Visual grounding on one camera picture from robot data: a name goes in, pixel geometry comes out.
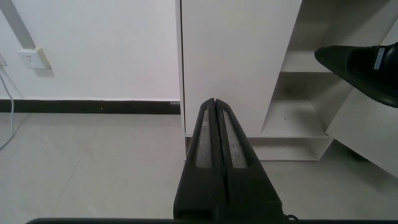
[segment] white shelf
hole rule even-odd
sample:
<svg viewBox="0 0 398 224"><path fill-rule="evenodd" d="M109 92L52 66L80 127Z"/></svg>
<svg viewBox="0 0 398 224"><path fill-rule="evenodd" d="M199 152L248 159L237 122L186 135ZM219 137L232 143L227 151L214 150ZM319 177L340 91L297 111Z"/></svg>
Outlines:
<svg viewBox="0 0 398 224"><path fill-rule="evenodd" d="M329 138L308 100L272 100L262 138Z"/></svg>
<svg viewBox="0 0 398 224"><path fill-rule="evenodd" d="M332 139L257 138L249 141L260 161L318 161Z"/></svg>
<svg viewBox="0 0 398 224"><path fill-rule="evenodd" d="M313 50L288 50L281 72L331 72L321 65Z"/></svg>

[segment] cabinet door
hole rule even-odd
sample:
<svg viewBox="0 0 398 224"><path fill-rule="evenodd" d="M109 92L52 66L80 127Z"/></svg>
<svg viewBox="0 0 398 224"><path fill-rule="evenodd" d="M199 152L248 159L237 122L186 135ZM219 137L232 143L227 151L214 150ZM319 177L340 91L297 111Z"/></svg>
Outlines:
<svg viewBox="0 0 398 224"><path fill-rule="evenodd" d="M209 98L227 102L247 136L260 134L300 4L181 1L187 136Z"/></svg>

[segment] shelving unit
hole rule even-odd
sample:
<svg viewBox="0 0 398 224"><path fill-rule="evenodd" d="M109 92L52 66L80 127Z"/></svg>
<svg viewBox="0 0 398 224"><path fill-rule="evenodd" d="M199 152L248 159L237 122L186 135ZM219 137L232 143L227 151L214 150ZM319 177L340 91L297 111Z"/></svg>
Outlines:
<svg viewBox="0 0 398 224"><path fill-rule="evenodd" d="M314 50L288 50L282 64L281 72L330 72L319 64Z"/></svg>
<svg viewBox="0 0 398 224"><path fill-rule="evenodd" d="M250 143L261 161L317 161L332 139L255 138Z"/></svg>
<svg viewBox="0 0 398 224"><path fill-rule="evenodd" d="M272 100L261 132L264 138L329 138L309 100Z"/></svg>
<svg viewBox="0 0 398 224"><path fill-rule="evenodd" d="M319 160L352 86L318 63L315 51L381 44L397 8L389 0L183 4L185 137L200 104L219 98L260 160Z"/></svg>

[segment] wall socket plate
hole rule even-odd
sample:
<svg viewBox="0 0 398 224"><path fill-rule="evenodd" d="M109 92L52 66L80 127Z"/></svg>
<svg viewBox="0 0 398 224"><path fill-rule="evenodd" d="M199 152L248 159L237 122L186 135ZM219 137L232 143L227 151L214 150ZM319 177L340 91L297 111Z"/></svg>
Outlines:
<svg viewBox="0 0 398 224"><path fill-rule="evenodd" d="M22 49L17 50L22 62L27 68L49 68L50 62L44 54L42 47L36 47L35 49Z"/></svg>

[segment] tile floor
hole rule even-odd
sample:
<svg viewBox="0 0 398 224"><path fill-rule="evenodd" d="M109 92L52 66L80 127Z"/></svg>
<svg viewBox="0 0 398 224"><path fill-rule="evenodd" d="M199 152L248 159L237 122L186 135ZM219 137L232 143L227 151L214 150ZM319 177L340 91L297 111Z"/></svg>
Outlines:
<svg viewBox="0 0 398 224"><path fill-rule="evenodd" d="M183 169L180 116L16 114L0 151L0 223L37 217L172 218ZM9 115L0 114L0 144ZM264 162L284 212L398 219L398 180L334 143L321 162Z"/></svg>

